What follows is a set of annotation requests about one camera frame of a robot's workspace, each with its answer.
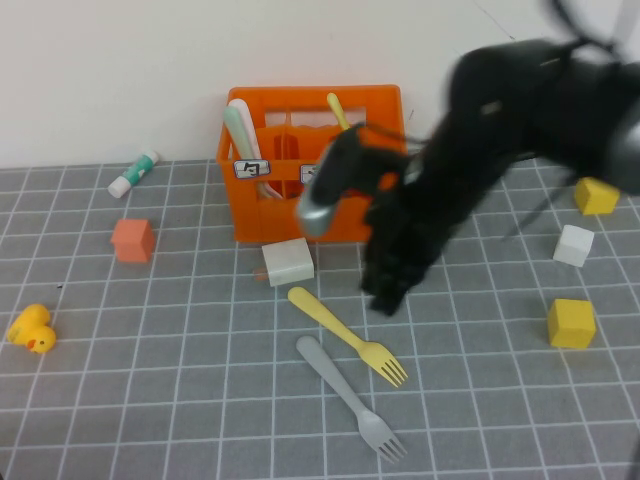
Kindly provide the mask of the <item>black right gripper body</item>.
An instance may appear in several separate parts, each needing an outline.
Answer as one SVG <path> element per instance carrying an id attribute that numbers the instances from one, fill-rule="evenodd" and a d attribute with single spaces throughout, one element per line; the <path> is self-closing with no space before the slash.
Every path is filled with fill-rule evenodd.
<path id="1" fill-rule="evenodd" d="M 367 257 L 394 257 L 395 279 L 420 281 L 483 198 L 483 162 L 426 147 L 367 213 Z"/>

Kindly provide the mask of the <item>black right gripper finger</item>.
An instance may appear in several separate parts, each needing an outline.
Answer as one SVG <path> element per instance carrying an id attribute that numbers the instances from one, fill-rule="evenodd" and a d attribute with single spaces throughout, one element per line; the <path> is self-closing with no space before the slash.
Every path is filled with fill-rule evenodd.
<path id="1" fill-rule="evenodd" d="M 413 281 L 382 279 L 374 284 L 372 309 L 386 316 L 394 315 L 406 294 L 416 285 Z"/>
<path id="2" fill-rule="evenodd" d="M 395 293 L 395 258 L 367 257 L 361 288 L 379 300 L 390 300 Z"/>

